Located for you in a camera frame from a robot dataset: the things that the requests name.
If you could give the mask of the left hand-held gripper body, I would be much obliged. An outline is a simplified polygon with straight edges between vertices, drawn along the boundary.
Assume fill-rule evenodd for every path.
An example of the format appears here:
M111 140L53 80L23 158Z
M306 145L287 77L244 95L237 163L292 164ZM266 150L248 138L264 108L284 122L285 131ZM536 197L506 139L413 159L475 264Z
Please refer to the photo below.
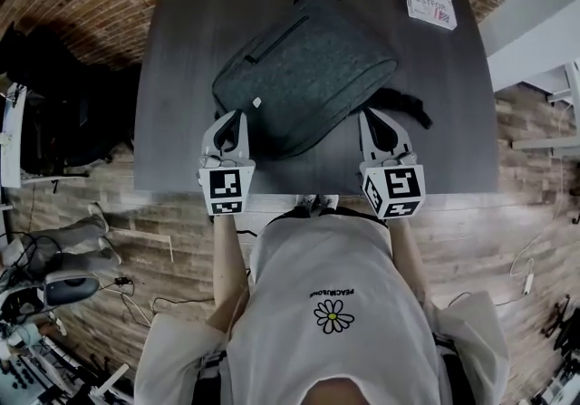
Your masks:
M251 159L201 157L198 182L211 217L241 214L246 209L256 163Z

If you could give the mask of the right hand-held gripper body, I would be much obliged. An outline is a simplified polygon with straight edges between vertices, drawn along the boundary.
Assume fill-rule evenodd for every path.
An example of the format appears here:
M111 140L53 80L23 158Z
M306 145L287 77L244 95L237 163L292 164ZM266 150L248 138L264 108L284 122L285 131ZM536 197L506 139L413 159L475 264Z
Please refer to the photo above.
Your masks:
M426 198L423 166L414 151L365 149L362 192L379 219L413 217Z

